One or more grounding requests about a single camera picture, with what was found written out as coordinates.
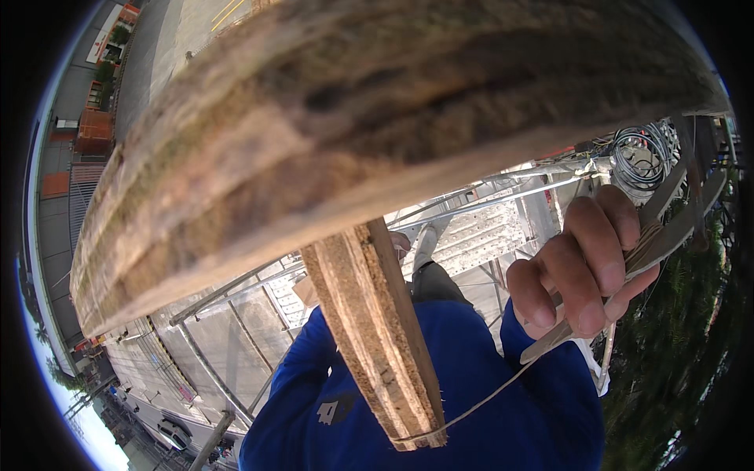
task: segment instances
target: pants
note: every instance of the pants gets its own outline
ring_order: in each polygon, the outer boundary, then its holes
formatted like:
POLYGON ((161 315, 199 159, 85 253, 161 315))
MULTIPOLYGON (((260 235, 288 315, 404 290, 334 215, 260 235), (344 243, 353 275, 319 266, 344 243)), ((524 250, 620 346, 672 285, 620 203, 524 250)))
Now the pants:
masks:
POLYGON ((448 272, 430 261, 414 272, 411 301, 419 303, 433 300, 458 301, 473 306, 464 298, 455 281, 450 279, 448 272))

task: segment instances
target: cable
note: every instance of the cable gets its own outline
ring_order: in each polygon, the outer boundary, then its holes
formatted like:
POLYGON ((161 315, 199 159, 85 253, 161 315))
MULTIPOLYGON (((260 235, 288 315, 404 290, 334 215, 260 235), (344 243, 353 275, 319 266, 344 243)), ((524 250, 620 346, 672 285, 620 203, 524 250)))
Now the cable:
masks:
POLYGON ((616 131, 610 151, 614 177, 633 196, 640 197, 631 190, 656 190, 677 161, 673 157, 676 140, 664 122, 616 131), (638 149, 649 151, 653 158, 637 158, 638 149))

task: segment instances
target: weathered wooden board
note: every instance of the weathered wooden board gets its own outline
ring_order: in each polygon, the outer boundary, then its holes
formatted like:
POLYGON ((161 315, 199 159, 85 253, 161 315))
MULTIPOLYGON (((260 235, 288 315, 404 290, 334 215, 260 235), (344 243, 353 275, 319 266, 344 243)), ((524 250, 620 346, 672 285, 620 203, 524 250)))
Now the weathered wooden board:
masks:
MULTIPOLYGON (((440 385, 382 218, 301 249, 343 360, 388 437, 445 424, 440 385)), ((446 435, 396 445, 445 445, 446 435)))
POLYGON ((82 331, 692 108, 707 79, 626 2, 281 2, 195 57, 115 150, 74 255, 82 331))

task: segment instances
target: foot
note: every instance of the foot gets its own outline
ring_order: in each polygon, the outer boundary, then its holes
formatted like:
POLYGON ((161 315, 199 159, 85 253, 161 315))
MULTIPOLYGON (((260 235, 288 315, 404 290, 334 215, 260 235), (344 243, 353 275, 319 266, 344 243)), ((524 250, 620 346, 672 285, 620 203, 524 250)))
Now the foot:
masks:
POLYGON ((432 261, 435 247, 437 247, 437 229, 431 222, 428 222, 421 229, 417 238, 416 252, 414 253, 414 273, 432 261))

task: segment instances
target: wooden post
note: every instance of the wooden post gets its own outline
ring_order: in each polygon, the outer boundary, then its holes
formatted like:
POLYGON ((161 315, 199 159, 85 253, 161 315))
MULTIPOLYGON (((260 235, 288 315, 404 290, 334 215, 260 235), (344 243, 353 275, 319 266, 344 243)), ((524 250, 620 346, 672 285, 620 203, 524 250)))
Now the wooden post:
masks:
MULTIPOLYGON (((444 425, 440 386, 383 218, 301 250, 345 364, 392 439, 444 425)), ((445 432, 395 445, 445 445, 445 432)))

